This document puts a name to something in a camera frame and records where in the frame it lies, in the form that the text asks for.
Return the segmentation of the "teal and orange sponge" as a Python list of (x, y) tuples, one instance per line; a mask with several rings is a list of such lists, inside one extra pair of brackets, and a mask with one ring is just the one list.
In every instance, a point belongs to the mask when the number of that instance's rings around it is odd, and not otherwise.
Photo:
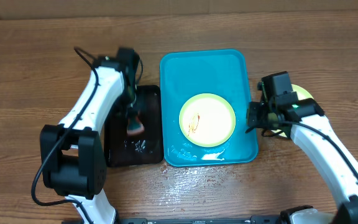
[(127, 134), (135, 136), (144, 132), (144, 125), (141, 123), (138, 116), (128, 118)]

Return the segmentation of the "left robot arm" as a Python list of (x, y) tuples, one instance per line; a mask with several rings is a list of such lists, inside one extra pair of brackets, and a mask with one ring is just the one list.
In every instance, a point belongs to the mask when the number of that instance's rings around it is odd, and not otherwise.
[(82, 223), (116, 223), (117, 211), (103, 189), (107, 165), (101, 144), (101, 130), (114, 104), (123, 110), (134, 105), (142, 60), (99, 57), (90, 64), (89, 81), (70, 112), (57, 125), (45, 125), (40, 133), (42, 165), (39, 179), (63, 200), (51, 206), (71, 203)]

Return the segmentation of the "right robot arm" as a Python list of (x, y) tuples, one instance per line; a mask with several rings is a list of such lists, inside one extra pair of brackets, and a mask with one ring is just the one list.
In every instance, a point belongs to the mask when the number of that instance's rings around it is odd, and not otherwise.
[(323, 109), (312, 98), (284, 105), (252, 101), (248, 132), (284, 132), (310, 159), (337, 206), (335, 215), (305, 206), (280, 214), (281, 223), (358, 223), (358, 162), (335, 134)]

